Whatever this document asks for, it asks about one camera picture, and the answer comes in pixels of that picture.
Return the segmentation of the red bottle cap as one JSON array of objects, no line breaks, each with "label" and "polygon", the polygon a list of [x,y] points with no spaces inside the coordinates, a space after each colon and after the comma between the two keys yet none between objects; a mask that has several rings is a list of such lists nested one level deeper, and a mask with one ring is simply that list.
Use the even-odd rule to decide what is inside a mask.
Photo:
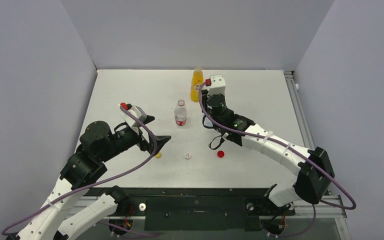
[{"label": "red bottle cap", "polygon": [[217,151],[217,157],[218,158],[223,158],[224,156],[225,156],[224,151],[222,151],[222,150]]}]

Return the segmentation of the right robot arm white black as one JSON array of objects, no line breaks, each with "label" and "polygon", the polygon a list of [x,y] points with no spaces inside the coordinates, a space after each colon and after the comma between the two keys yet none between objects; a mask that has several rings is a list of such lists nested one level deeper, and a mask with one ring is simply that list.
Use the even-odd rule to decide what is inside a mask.
[{"label": "right robot arm white black", "polygon": [[288,169],[295,179],[291,183],[273,184],[262,199],[263,209],[276,213],[295,201],[317,205],[323,201],[335,174],[328,153],[320,147],[310,149],[286,141],[263,129],[253,120],[236,114],[226,105],[225,96],[212,87],[199,91],[204,117],[220,134],[220,142],[230,141],[254,150]]}]

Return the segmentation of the white bottle cap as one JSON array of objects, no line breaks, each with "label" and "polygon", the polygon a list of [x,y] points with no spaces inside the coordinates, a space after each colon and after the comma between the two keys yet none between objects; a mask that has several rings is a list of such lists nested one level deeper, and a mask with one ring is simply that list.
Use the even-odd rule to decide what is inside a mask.
[{"label": "white bottle cap", "polygon": [[192,158],[192,154],[190,152],[185,153],[184,158],[186,160],[190,160]]}]

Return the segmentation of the yellow juice bottle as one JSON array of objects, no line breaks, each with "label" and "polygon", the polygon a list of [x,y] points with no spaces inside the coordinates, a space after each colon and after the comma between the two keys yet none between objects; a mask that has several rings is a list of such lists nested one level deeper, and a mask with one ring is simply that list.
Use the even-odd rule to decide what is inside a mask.
[{"label": "yellow juice bottle", "polygon": [[192,74],[191,86],[190,86],[190,99],[197,103],[199,101],[199,88],[204,82],[204,75],[202,68],[197,66]]}]

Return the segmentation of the yellow bottle cap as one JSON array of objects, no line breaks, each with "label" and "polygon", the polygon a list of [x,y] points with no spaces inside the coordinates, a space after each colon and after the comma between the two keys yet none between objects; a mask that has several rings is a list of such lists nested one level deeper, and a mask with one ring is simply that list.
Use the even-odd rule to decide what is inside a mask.
[{"label": "yellow bottle cap", "polygon": [[159,159],[162,156],[162,154],[159,152],[155,155],[155,158]]}]

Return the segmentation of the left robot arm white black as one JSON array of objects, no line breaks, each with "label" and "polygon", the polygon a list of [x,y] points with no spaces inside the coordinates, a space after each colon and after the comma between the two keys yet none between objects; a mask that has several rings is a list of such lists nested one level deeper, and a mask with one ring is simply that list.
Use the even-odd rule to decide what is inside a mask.
[{"label": "left robot arm white black", "polygon": [[[90,123],[80,136],[80,145],[67,160],[55,186],[43,206],[25,219],[27,225],[19,232],[3,234],[8,240],[75,240],[103,218],[123,215],[129,209],[129,195],[119,186],[106,189],[91,205],[68,217],[70,210],[89,189],[103,182],[105,163],[133,146],[155,156],[171,140],[170,135],[154,135],[146,127],[155,118],[129,111],[124,115],[121,130],[111,130],[105,121]],[[143,137],[140,127],[148,131]]]}]

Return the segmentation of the clear bottle red label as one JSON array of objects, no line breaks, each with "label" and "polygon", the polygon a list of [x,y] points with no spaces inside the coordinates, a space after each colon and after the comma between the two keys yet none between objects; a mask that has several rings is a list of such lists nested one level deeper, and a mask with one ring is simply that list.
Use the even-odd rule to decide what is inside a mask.
[{"label": "clear bottle red label", "polygon": [[187,108],[184,99],[179,99],[177,101],[176,107],[174,109],[174,119],[178,126],[184,126],[186,124]]}]

